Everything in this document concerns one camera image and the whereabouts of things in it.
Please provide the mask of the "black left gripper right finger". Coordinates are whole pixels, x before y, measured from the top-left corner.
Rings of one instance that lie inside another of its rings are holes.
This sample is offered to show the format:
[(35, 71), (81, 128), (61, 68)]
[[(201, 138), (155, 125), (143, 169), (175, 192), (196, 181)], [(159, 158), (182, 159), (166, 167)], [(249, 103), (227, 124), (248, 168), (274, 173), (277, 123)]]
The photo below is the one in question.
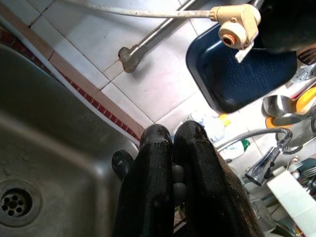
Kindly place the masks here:
[(240, 179), (214, 149), (199, 123), (187, 121), (176, 131), (174, 162), (185, 171), (185, 211), (190, 236), (262, 235)]

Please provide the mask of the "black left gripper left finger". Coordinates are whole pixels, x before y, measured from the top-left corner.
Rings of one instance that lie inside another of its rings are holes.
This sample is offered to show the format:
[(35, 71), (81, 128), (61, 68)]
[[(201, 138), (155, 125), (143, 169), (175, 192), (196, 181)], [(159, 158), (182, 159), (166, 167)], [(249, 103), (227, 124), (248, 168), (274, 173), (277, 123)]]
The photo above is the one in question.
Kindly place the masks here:
[(174, 222), (172, 141), (164, 126), (146, 128), (124, 177), (115, 218), (117, 237), (171, 237)]

